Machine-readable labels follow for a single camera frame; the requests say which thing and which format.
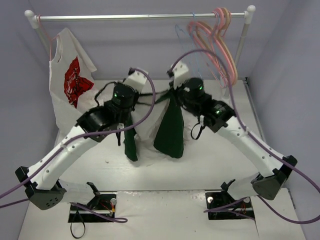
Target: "green cloth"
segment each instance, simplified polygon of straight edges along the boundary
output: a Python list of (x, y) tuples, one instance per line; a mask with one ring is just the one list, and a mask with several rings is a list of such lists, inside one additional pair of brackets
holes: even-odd
[[(176, 104), (174, 94), (171, 91), (162, 95), (155, 104), (166, 99), (170, 99), (169, 106), (163, 116), (153, 146), (161, 153), (178, 159), (182, 157), (184, 152), (184, 119), (181, 108)], [(132, 117), (130, 117), (126, 126), (132, 124)], [(124, 153), (133, 162), (138, 160), (136, 134), (134, 128), (124, 132)]]
[[(132, 116), (128, 119), (126, 123), (127, 126), (133, 124)], [(134, 128), (124, 132), (124, 154), (133, 162), (138, 161), (137, 157), (137, 147), (135, 141), (136, 130)]]
[(175, 96), (170, 93), (170, 103), (163, 116), (153, 142), (155, 149), (172, 158), (179, 159), (184, 153), (184, 119)]

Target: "clothes rack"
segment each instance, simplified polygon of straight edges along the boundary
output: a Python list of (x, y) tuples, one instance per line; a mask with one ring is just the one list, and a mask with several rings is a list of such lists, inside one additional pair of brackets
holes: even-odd
[[(244, 18), (244, 24), (239, 39), (238, 47), (234, 56), (234, 63), (237, 66), (240, 60), (241, 52), (245, 44), (245, 39), (253, 18), (253, 14), (256, 10), (254, 5), (250, 5), (243, 12), (232, 12), (232, 18)], [(45, 50), (49, 52), (50, 43), (45, 37), (44, 32), (39, 26), (39, 15), (31, 10), (26, 10), (24, 15), (28, 18), (32, 28), (36, 31), (39, 36)], [(41, 22), (80, 22), (80, 21), (119, 21), (119, 20), (164, 20), (164, 19), (192, 19), (196, 17), (197, 19), (204, 18), (215, 18), (214, 13), (183, 13), (183, 14), (132, 14), (132, 15), (78, 15), (78, 16), (41, 16)], [(226, 89), (224, 95), (227, 97), (229, 95), (228, 89)]]

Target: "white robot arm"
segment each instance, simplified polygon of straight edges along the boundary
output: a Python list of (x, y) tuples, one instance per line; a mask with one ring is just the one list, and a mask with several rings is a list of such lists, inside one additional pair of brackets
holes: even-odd
[(37, 171), (53, 154), (63, 150), (49, 162), (35, 177), (25, 184), (29, 200), (41, 210), (54, 207), (60, 202), (77, 202), (94, 206), (99, 203), (100, 193), (91, 182), (77, 184), (59, 180), (60, 176), (85, 152), (100, 143), (106, 135), (80, 137), (69, 145), (65, 143), (78, 135), (123, 128), (134, 109), (147, 79), (137, 71), (115, 84), (112, 99), (103, 106), (89, 109), (78, 120), (67, 136), (43, 159), (30, 167), (19, 167), (15, 174), (22, 182)]
[(201, 124), (201, 131), (209, 127), (236, 146), (257, 168), (257, 173), (244, 179), (233, 179), (221, 185), (222, 190), (234, 200), (260, 195), (273, 200), (288, 179), (291, 169), (266, 153), (252, 137), (274, 155), (288, 164), (295, 166), (297, 160), (293, 156), (284, 157), (273, 150), (249, 128), (243, 129), (237, 120), (235, 111), (225, 102), (212, 99), (205, 93), (203, 80), (190, 77), (189, 69), (183, 62), (178, 62), (172, 72), (171, 89), (176, 102), (185, 110), (196, 116)]

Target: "cable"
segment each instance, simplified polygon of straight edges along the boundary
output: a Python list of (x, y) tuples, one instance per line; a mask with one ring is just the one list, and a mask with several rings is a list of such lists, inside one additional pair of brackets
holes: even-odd
[(20, 203), (23, 203), (23, 202), (26, 202), (26, 201), (29, 201), (29, 199), (25, 198), (25, 199), (21, 199), (21, 200), (18, 200), (18, 201), (10, 202), (10, 203), (7, 203), (5, 205), (1, 205), (0, 209), (6, 208), (6, 207), (10, 207), (12, 205), (20, 204)]
[[(164, 94), (164, 93), (166, 93), (166, 92), (168, 92), (168, 91), (169, 91), (168, 89), (163, 90), (163, 91), (157, 91), (155, 94), (156, 94), (156, 95), (158, 95), (158, 94)], [(139, 98), (140, 98), (140, 97), (152, 96), (152, 94), (153, 94), (152, 92), (140, 93)]]
[[(78, 218), (80, 219), (80, 222), (81, 222), (82, 225), (83, 225), (83, 233), (82, 233), (81, 236), (76, 236), (76, 235), (74, 234), (74, 232), (72, 231), (72, 224), (73, 224), (74, 221), (76, 220), (76, 217), (78, 217)], [(80, 214), (80, 212), (79, 212), (78, 207), (76, 208), (76, 212), (75, 212), (75, 214), (73, 215), (73, 218), (72, 218), (72, 220), (71, 220), (70, 232), (71, 232), (71, 235), (72, 235), (72, 237), (73, 237), (74, 239), (81, 239), (81, 238), (85, 235), (85, 233), (86, 233), (86, 224), (85, 224), (85, 221), (84, 221), (84, 219), (82, 218), (82, 216), (81, 216), (81, 214)]]
[(109, 84), (114, 84), (114, 85), (116, 85), (117, 82), (116, 82), (116, 81), (108, 82), (108, 83), (107, 83), (106, 85), (104, 85), (104, 87), (101, 88), (101, 89), (96, 93), (96, 95), (94, 96), (94, 100), (95, 100), (96, 104), (98, 105), (98, 107), (100, 106), (100, 103), (98, 102), (98, 97), (99, 97), (99, 95), (106, 89), (106, 87), (107, 87)]
[[(150, 78), (150, 76), (144, 72), (143, 70), (141, 69), (138, 69), (138, 68), (132, 68), (131, 70), (133, 71), (138, 71), (140, 73), (142, 73), (146, 79), (150, 82), (150, 85), (151, 85), (151, 89), (152, 89), (152, 92), (153, 92), (153, 95), (152, 95), (152, 103), (151, 103), (151, 106), (150, 106), (150, 109), (148, 110), (148, 112), (146, 113), (146, 115), (141, 118), (139, 121), (137, 121), (135, 124), (132, 124), (131, 126), (127, 126), (127, 127), (124, 127), (122, 129), (117, 129), (117, 130), (111, 130), (111, 131), (97, 131), (97, 132), (88, 132), (88, 133), (84, 133), (84, 134), (80, 134), (80, 135), (77, 135), (75, 137), (72, 137), (70, 138), (68, 141), (65, 142), (64, 146), (67, 146), (69, 145), (70, 143), (72, 143), (73, 141), (79, 139), (79, 138), (84, 138), (84, 137), (91, 137), (91, 136), (98, 136), (98, 135), (110, 135), (110, 134), (114, 134), (114, 133), (120, 133), (120, 132), (123, 132), (123, 131), (128, 131), (130, 129), (133, 129), (135, 128), (136, 126), (138, 126), (139, 124), (141, 124), (143, 121), (145, 121), (147, 119), (147, 117), (149, 117), (149, 115), (151, 114), (153, 108), (154, 108), (154, 105), (155, 105), (155, 102), (156, 102), (156, 90), (155, 90), (155, 85), (152, 81), (152, 79)], [(13, 188), (9, 189), (8, 191), (0, 194), (0, 199), (4, 198), (5, 196), (9, 195), (10, 193), (16, 191), (17, 189), (19, 189), (20, 187), (22, 187), (23, 185), (27, 184), (32, 178), (34, 178), (42, 169), (44, 169), (64, 148), (63, 147), (60, 147), (51, 157), (48, 158), (48, 160), (41, 166), (39, 167), (39, 169), (37, 169), (31, 176), (29, 176), (28, 178), (26, 178), (24, 181), (22, 181), (21, 183), (19, 183), (18, 185), (14, 186)], [(5, 206), (11, 206), (13, 204), (16, 204), (14, 202), (12, 203), (8, 203), (6, 204)]]
[[(176, 24), (176, 25), (174, 26), (174, 31), (175, 31), (175, 33), (176, 33), (176, 36), (178, 37), (179, 43), (180, 43), (183, 51), (185, 51), (185, 48), (184, 48), (184, 45), (183, 45), (183, 43), (182, 43), (182, 41), (181, 41), (181, 39), (180, 39), (180, 36), (179, 36), (178, 31), (182, 32), (184, 35), (188, 36), (188, 38), (191, 39), (192, 50), (195, 49), (195, 44), (194, 44), (194, 41), (193, 41), (192, 37), (190, 36), (190, 34), (186, 33), (184, 30), (182, 30), (178, 24)], [(197, 56), (195, 56), (195, 62), (196, 62), (197, 68), (198, 68), (198, 74), (199, 74), (199, 76), (202, 78), (202, 75), (201, 75), (201, 73), (200, 73), (200, 68), (199, 68), (199, 63), (198, 63), (198, 58), (197, 58)]]
[(244, 217), (246, 219), (251, 219), (253, 221), (255, 221), (255, 219), (251, 216), (248, 216), (248, 215), (245, 215), (245, 214), (242, 214), (242, 213), (239, 213), (237, 211), (230, 211), (230, 210), (218, 210), (218, 211), (213, 211), (213, 213), (221, 213), (221, 212), (226, 212), (226, 213), (231, 213), (231, 214), (235, 214), (237, 216), (241, 216), (241, 217)]
[(106, 205), (104, 205), (102, 202), (100, 202), (100, 204), (107, 210), (111, 211)]
[(191, 138), (192, 138), (193, 140), (198, 140), (198, 139), (200, 138), (200, 135), (201, 135), (202, 131), (206, 128), (205, 126), (200, 126), (200, 130), (199, 130), (199, 132), (198, 132), (198, 135), (197, 135), (196, 137), (194, 137), (192, 133), (193, 133), (195, 127), (198, 126), (198, 125), (200, 125), (200, 122), (196, 123), (196, 124), (193, 126), (193, 128), (191, 129), (190, 136), (191, 136)]
[(82, 210), (85, 210), (85, 211), (88, 211), (90, 213), (92, 213), (93, 215), (96, 215), (97, 217), (100, 217), (102, 219), (105, 219), (105, 220), (108, 220), (108, 221), (111, 221), (111, 222), (114, 222), (114, 223), (119, 223), (119, 224), (125, 224), (126, 222), (128, 222), (128, 219), (125, 218), (125, 217), (115, 217), (115, 218), (112, 218), (112, 217), (107, 217), (107, 216), (104, 216), (104, 215), (101, 215), (99, 213), (96, 213), (95, 211), (92, 211), (91, 209), (81, 205), (81, 204), (78, 204), (78, 203), (75, 203), (75, 202), (70, 202), (73, 206), (76, 206)]
[(207, 209), (207, 210), (204, 211), (204, 213), (211, 213), (211, 212), (217, 212), (217, 211), (219, 211), (219, 210), (226, 210), (226, 209), (229, 208), (229, 207), (232, 207), (232, 206), (234, 206), (234, 205), (236, 205), (236, 204), (238, 204), (238, 203), (241, 203), (244, 199), (246, 199), (246, 197), (241, 198), (241, 199), (239, 199), (239, 200), (237, 200), (237, 201), (234, 201), (234, 202), (232, 202), (232, 203), (229, 203), (229, 204), (227, 204), (227, 205), (223, 205), (223, 206), (219, 206), (219, 207)]
[[(212, 55), (212, 57), (214, 58), (217, 58), (218, 61), (220, 62), (221, 66), (224, 68), (224, 70), (226, 70), (226, 66), (225, 64), (221, 61), (221, 58), (219, 56), (217, 56), (214, 52), (210, 51), (210, 50), (206, 50), (206, 49), (195, 49), (195, 50), (191, 50), (191, 51), (188, 51), (186, 52), (185, 54), (183, 54), (182, 56), (180, 56), (176, 61), (175, 63), (171, 66), (170, 68), (170, 72), (173, 71), (173, 69), (176, 67), (177, 63), (179, 61), (181, 61), (181, 59), (183, 59), (185, 56), (189, 55), (189, 54), (193, 54), (193, 53), (196, 53), (196, 52), (204, 52), (204, 53), (208, 53), (210, 55)], [(236, 103), (235, 103), (235, 98), (234, 98), (234, 93), (233, 93), (233, 89), (232, 89), (232, 83), (230, 81), (230, 76), (229, 76), (229, 73), (226, 71), (226, 78), (227, 78), (227, 81), (228, 81), (228, 88), (229, 88), (229, 93), (230, 93), (230, 99), (231, 99), (231, 103), (232, 103), (232, 106), (233, 106), (233, 109), (234, 109), (234, 112), (235, 112), (235, 115), (236, 115), (236, 118), (240, 124), (240, 126), (242, 127), (242, 129), (244, 131), (246, 131), (247, 127), (244, 125), (244, 123), (241, 121), (240, 119), (240, 115), (239, 115), (239, 112), (236, 108)], [(287, 166), (288, 168), (290, 168), (291, 170), (295, 171), (297, 174), (299, 174), (300, 176), (302, 176), (304, 179), (306, 179), (319, 193), (320, 193), (320, 187), (314, 182), (312, 181), (312, 179), (310, 179), (307, 175), (305, 175), (303, 172), (301, 172), (299, 169), (295, 168), (294, 166), (290, 165), (289, 163), (287, 163), (285, 160), (281, 159), (280, 157), (278, 157), (277, 155), (275, 155), (273, 152), (271, 152), (268, 148), (266, 148), (257, 138), (255, 138), (255, 136), (253, 136), (250, 132), (247, 133), (248, 136), (255, 142), (257, 143), (263, 150), (265, 150), (268, 154), (270, 154), (271, 156), (273, 156), (275, 159), (277, 159), (278, 161), (280, 161), (282, 164), (284, 164), (285, 166)], [(310, 219), (310, 220), (305, 220), (305, 221), (295, 221), (295, 220), (292, 220), (292, 219), (288, 219), (286, 218), (285, 216), (281, 215), (280, 213), (278, 213), (276, 210), (274, 210), (264, 199), (262, 199), (261, 196), (258, 196), (258, 198), (261, 199), (261, 201), (266, 204), (266, 206), (271, 209), (272, 212), (274, 212), (277, 216), (279, 216), (280, 218), (282, 218), (283, 220), (286, 220), (290, 223), (293, 223), (293, 224), (311, 224), (311, 223), (315, 223), (317, 221), (320, 220), (320, 214), (313, 218), (313, 219)], [(212, 208), (212, 209), (207, 209), (204, 211), (204, 213), (207, 213), (207, 212), (213, 212), (214, 210), (217, 210), (219, 209), (218, 207), (217, 208)]]

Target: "gray wall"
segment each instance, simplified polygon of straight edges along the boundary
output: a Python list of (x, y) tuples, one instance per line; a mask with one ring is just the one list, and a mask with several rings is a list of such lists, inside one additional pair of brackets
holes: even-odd
[[(249, 79), (267, 142), (298, 159), (297, 167), (320, 185), (320, 1), (291, 0)], [(302, 177), (289, 179), (297, 214), (320, 214), (319, 193)], [(302, 226), (320, 239), (320, 222)]]
[[(57, 134), (49, 94), (48, 56), (24, 17), (30, 5), (10, 0), (0, 7), (0, 192), (19, 183), (15, 170), (30, 166), (50, 150)], [(24, 199), (24, 189), (0, 205)], [(0, 210), (0, 239), (18, 239), (28, 203)]]
[[(239, 76), (247, 77), (266, 45), (289, 0), (29, 0), (37, 14), (61, 15), (125, 15), (210, 13), (216, 7), (226, 7), (231, 12), (243, 12), (249, 5), (256, 6), (254, 21), (248, 32), (243, 54), (238, 65)], [(154, 78), (167, 78), (168, 67), (183, 51), (174, 26), (186, 27), (187, 20), (148, 20), (112, 22), (54, 22), (44, 26), (55, 36), (69, 27), (79, 39), (97, 72), (94, 78), (123, 78), (129, 67), (140, 67)], [(226, 43), (235, 55), (244, 24), (235, 18), (227, 32)], [(210, 76), (207, 67), (201, 68)]]

